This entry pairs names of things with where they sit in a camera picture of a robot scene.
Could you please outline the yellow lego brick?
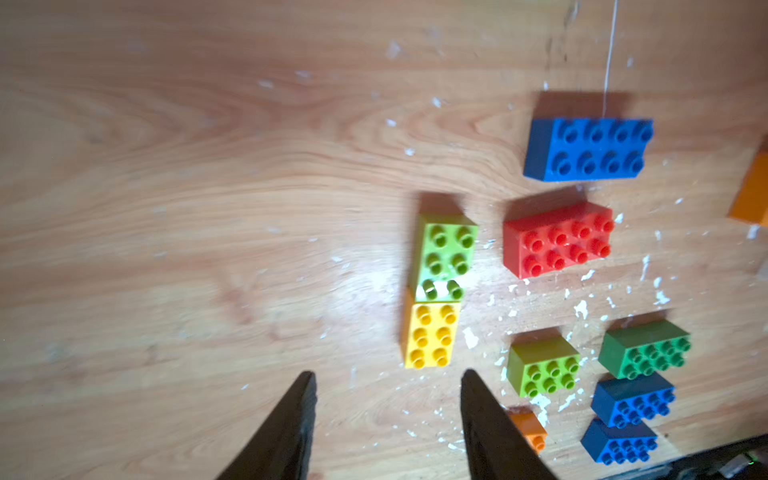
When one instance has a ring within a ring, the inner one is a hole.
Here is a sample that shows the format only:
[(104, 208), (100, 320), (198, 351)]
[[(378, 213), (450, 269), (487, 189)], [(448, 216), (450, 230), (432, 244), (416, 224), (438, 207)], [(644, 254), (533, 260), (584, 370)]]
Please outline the yellow lego brick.
[(401, 347), (406, 369), (445, 368), (452, 360), (461, 304), (419, 302), (405, 292)]

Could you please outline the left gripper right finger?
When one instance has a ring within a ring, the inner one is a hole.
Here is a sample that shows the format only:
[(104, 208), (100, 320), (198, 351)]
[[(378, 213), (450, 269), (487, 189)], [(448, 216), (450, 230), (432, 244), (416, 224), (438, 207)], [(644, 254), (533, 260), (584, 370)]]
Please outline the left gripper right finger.
[(464, 372), (460, 397), (471, 479), (556, 479), (475, 370)]

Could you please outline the lime green lego brick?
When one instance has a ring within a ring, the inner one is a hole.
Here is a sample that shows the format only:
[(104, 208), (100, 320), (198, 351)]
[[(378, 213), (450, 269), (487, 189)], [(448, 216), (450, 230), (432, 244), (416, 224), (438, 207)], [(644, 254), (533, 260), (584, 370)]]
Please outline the lime green lego brick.
[(418, 217), (408, 288), (416, 302), (461, 302), (479, 227), (464, 215)]

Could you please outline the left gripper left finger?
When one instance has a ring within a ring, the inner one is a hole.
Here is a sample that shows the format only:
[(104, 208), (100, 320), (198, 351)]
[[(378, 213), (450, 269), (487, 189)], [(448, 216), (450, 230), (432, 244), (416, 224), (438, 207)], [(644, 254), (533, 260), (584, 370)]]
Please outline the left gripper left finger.
[(306, 480), (309, 475), (316, 404), (316, 376), (311, 371), (304, 371), (218, 477)]

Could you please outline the red lego brick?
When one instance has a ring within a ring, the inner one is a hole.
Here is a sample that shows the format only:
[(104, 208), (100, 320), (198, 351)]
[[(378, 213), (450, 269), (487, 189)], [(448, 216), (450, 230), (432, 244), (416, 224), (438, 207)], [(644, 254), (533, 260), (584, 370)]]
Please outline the red lego brick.
[(519, 279), (562, 271), (612, 252), (613, 210), (582, 202), (503, 224), (503, 264)]

